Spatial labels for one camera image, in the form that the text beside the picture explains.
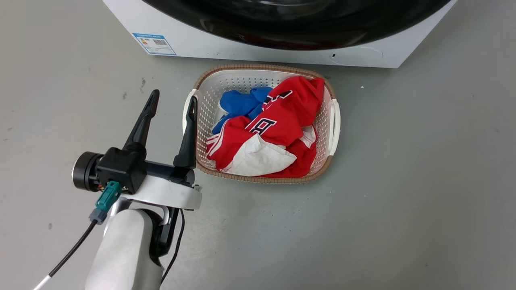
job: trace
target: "white basket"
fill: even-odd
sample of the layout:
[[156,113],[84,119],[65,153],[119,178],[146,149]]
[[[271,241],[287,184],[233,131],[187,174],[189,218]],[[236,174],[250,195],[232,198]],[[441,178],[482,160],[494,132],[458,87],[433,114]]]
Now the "white basket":
[[315,119],[317,155],[310,172],[303,178],[260,178],[223,173],[215,169],[215,163],[206,158],[206,140],[212,135],[218,103],[222,94],[237,90],[249,93],[254,87],[275,87],[283,80],[302,75],[307,79],[322,77],[308,70],[273,65],[232,65],[213,68],[199,78],[188,95],[183,111],[183,132],[186,128],[186,113],[192,96],[197,97],[197,167],[203,172],[223,178],[260,183],[300,183],[319,177],[329,166],[337,149],[341,127],[341,114],[333,89],[325,80],[324,102]]

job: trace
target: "clothes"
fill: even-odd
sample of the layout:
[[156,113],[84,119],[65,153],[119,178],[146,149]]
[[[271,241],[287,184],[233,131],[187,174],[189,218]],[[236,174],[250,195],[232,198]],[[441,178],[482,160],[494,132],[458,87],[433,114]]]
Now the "clothes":
[[220,134],[208,139],[207,158],[215,161],[217,170],[238,175],[305,176],[317,154],[312,123],[323,95],[321,78],[286,79],[269,93],[254,120],[244,116],[226,120]]
[[236,90],[225,92],[219,102],[221,110],[226,112],[213,127],[212,133],[219,134],[224,122],[238,116],[246,116],[253,120],[262,112],[262,104],[272,88],[252,88],[249,94]]

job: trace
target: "sticker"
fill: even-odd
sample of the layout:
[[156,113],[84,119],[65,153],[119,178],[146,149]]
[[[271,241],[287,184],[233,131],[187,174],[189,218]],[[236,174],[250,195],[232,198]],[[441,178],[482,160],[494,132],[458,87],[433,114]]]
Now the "sticker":
[[163,35],[133,33],[149,54],[177,55]]

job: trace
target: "white washing machine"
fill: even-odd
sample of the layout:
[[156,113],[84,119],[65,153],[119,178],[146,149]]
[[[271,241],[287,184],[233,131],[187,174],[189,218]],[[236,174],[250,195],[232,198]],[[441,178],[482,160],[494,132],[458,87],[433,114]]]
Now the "white washing machine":
[[104,0],[151,55],[398,68],[456,0]]

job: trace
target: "white cable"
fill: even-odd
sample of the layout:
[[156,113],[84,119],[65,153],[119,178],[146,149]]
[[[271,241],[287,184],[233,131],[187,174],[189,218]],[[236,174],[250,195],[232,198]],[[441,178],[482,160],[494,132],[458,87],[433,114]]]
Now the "white cable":
[[39,282],[38,286],[36,286],[36,288],[34,288],[33,290],[39,290],[41,289],[41,287],[43,287],[43,285],[45,285],[46,282],[48,282],[50,280],[50,276],[49,275],[46,275],[45,279],[41,280],[41,282]]

